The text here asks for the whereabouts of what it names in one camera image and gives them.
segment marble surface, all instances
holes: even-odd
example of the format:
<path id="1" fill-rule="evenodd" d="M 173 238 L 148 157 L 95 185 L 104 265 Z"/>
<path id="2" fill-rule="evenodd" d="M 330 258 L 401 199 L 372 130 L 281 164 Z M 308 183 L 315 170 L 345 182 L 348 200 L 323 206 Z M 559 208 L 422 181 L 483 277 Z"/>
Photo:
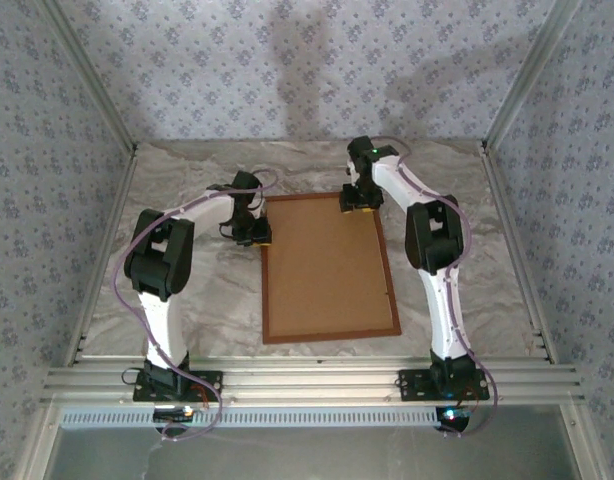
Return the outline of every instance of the marble surface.
<path id="1" fill-rule="evenodd" d="M 347 143 L 140 145 L 136 171 L 83 354 L 136 355 L 145 351 L 143 332 L 108 286 L 113 263 L 128 244 L 138 214 L 144 208 L 176 207 L 200 195 L 208 185 L 231 181 L 238 169 L 276 169 L 280 181 L 270 190 L 270 195 L 336 191 L 348 179 L 345 174 Z M 454 194 L 472 222 L 474 246 L 459 276 L 463 316 L 472 347 L 476 353 L 486 356 L 539 355 L 475 144 L 417 141 L 410 145 L 413 154 L 407 161 L 409 168 L 429 187 Z M 216 228 L 196 239 L 191 278 L 180 294 L 184 332 L 191 354 L 427 357 L 431 340 L 429 312 L 422 282 L 404 252 L 405 216 L 390 198 L 381 207 L 380 215 L 403 330 L 401 336 L 263 345 L 260 251 L 236 246 L 223 239 Z M 119 284 L 121 292 L 138 306 L 129 280 L 123 276 Z"/>

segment purple cable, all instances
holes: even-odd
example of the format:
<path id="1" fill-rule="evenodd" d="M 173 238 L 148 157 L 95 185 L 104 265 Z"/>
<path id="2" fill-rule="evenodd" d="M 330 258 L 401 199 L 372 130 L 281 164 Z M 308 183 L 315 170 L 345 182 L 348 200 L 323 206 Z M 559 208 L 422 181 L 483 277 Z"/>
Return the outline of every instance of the purple cable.
<path id="1" fill-rule="evenodd" d="M 446 198 L 440 195 L 426 191 L 423 187 L 416 184 L 416 182 L 414 182 L 411 178 L 407 176 L 407 174 L 403 170 L 403 165 L 404 165 L 405 159 L 408 158 L 412 152 L 409 146 L 405 142 L 403 142 L 402 140 L 396 137 L 389 137 L 389 136 L 377 137 L 376 140 L 389 140 L 393 142 L 398 142 L 400 145 L 404 146 L 406 149 L 406 153 L 400 157 L 400 159 L 398 160 L 398 163 L 396 164 L 396 170 L 398 170 L 398 173 L 403 178 L 403 180 L 405 180 L 405 182 L 407 182 L 407 185 L 412 187 L 414 190 L 416 190 L 421 195 L 425 195 L 426 197 L 433 198 L 434 200 L 438 200 L 439 202 L 447 205 L 449 208 L 451 208 L 454 212 L 458 214 L 463 225 L 465 226 L 465 245 L 463 248 L 463 253 L 456 260 L 454 260 L 454 262 L 451 263 L 445 270 L 445 282 L 451 283 L 451 278 L 450 278 L 451 270 L 454 268 L 457 268 L 458 265 L 467 257 L 467 255 L 469 255 L 469 251 L 471 250 L 471 246 L 472 246 L 471 225 L 469 224 L 469 219 L 467 218 L 467 215 L 465 214 L 465 212 L 463 212 L 461 208 L 458 207 L 458 205 L 450 202 L 449 200 L 447 200 Z M 451 288 L 447 289 L 447 303 L 449 305 L 449 316 L 451 318 L 452 326 L 454 327 L 454 330 L 458 332 L 458 335 L 457 335 L 458 341 L 460 342 L 462 347 L 467 352 L 467 355 L 469 356 L 469 358 L 471 358 L 474 361 L 474 363 L 487 376 L 487 378 L 489 379 L 489 383 L 491 384 L 491 388 L 493 390 L 493 405 L 492 405 L 492 410 L 489 416 L 482 423 L 480 423 L 476 428 L 469 430 L 466 433 L 461 433 L 458 431 L 453 432 L 458 437 L 464 437 L 464 436 L 473 435 L 475 433 L 480 432 L 485 427 L 487 427 L 487 425 L 489 425 L 489 423 L 493 420 L 494 416 L 496 415 L 496 410 L 498 409 L 498 386 L 496 385 L 494 376 L 483 365 L 483 363 L 478 359 L 478 357 L 476 357 L 476 354 L 467 346 L 467 342 L 465 342 L 465 339 L 462 336 L 462 332 L 460 331 L 460 328 L 458 327 L 458 320 L 456 319 L 456 312 L 454 309 L 454 299 L 453 299 L 453 294 L 451 292 Z"/>
<path id="2" fill-rule="evenodd" d="M 275 178 L 274 181 L 267 185 L 267 186 L 261 186 L 258 188 L 249 188 L 249 189 L 243 189 L 243 190 L 239 190 L 239 189 L 231 189 L 231 190 L 221 190 L 221 191 L 215 191 L 209 195 L 205 195 L 205 196 L 201 196 L 196 198 L 195 200 L 192 200 L 191 202 L 183 205 L 182 207 L 178 207 L 175 210 L 164 214 L 162 217 L 158 218 L 157 220 L 155 220 L 154 222 L 152 222 L 147 228 L 145 228 L 145 230 L 143 230 L 142 232 L 140 232 L 136 238 L 134 238 L 132 240 L 132 242 L 129 244 L 129 247 L 127 247 L 127 249 L 121 254 L 121 256 L 118 258 L 118 261 L 116 262 L 116 264 L 114 265 L 114 270 L 111 273 L 111 281 L 110 281 L 110 286 L 112 289 L 112 292 L 114 293 L 114 295 L 116 296 L 116 298 L 118 299 L 118 301 L 121 303 L 121 305 L 123 307 L 125 307 L 127 310 L 129 310 L 131 313 L 134 314 L 134 316 L 138 319 L 140 325 L 143 327 L 143 329 L 145 330 L 145 333 L 147 334 L 147 339 L 149 340 L 149 342 L 154 346 L 154 348 L 156 349 L 156 351 L 158 352 L 158 355 L 160 356 L 160 358 L 162 358 L 162 360 L 167 364 L 167 366 L 169 368 L 171 368 L 174 372 L 176 372 L 178 375 L 185 377 L 189 380 L 191 380 L 194 383 L 197 383 L 198 385 L 201 385 L 202 387 L 206 388 L 207 390 L 209 390 L 211 393 L 213 393 L 216 397 L 216 399 L 218 400 L 218 411 L 216 412 L 216 415 L 214 416 L 214 419 L 211 421 L 211 423 L 206 426 L 205 428 L 190 434 L 190 435 L 186 435 L 186 436 L 177 436 L 177 437 L 170 437 L 166 434 L 167 430 L 171 429 L 171 428 L 183 428 L 184 430 L 187 430 L 188 427 L 182 424 L 176 424 L 176 423 L 169 423 L 167 424 L 163 430 L 162 430 L 162 439 L 163 440 L 170 440 L 172 442 L 179 442 L 182 440 L 190 440 L 192 438 L 198 438 L 200 436 L 205 435 L 206 433 L 210 432 L 211 430 L 213 430 L 216 425 L 218 425 L 218 422 L 220 421 L 221 415 L 222 415 L 222 411 L 223 411 L 223 399 L 222 396 L 220 395 L 220 392 L 214 388 L 214 386 L 207 382 L 206 380 L 203 380 L 202 378 L 199 378 L 195 375 L 192 375 L 188 372 L 185 372 L 184 370 L 181 370 L 180 368 L 178 368 L 177 365 L 174 365 L 174 363 L 171 361 L 171 359 L 167 356 L 167 354 L 162 350 L 162 348 L 160 347 L 160 345 L 158 344 L 158 342 L 156 341 L 156 338 L 154 337 L 154 334 L 151 331 L 151 328 L 149 328 L 149 323 L 147 322 L 147 319 L 145 318 L 144 312 L 142 310 L 139 310 L 137 308 L 132 307 L 131 305 L 129 305 L 129 303 L 127 303 L 127 301 L 123 298 L 123 296 L 120 294 L 120 291 L 118 290 L 118 274 L 120 272 L 120 269 L 122 268 L 123 264 L 125 263 L 125 260 L 127 259 L 127 257 L 131 254 L 131 252 L 134 251 L 134 249 L 136 248 L 136 246 L 142 241 L 143 238 L 145 238 L 147 235 L 149 235 L 149 233 L 156 229 L 161 223 L 165 222 L 166 220 L 170 219 L 171 217 L 174 217 L 176 215 L 180 215 L 181 213 L 184 213 L 186 210 L 191 210 L 194 207 L 197 207 L 198 205 L 200 205 L 203 202 L 206 202 L 207 200 L 210 200 L 212 198 L 216 198 L 216 197 L 221 197 L 224 195 L 231 195 L 232 193 L 258 193 L 258 192 L 264 192 L 266 190 L 269 190 L 270 188 L 273 188 L 274 186 L 276 186 L 276 184 L 278 183 L 278 174 L 268 168 L 263 168 L 260 170 L 256 170 L 254 172 L 252 172 L 252 174 L 256 175 L 258 173 L 272 173 L 274 174 Z"/>

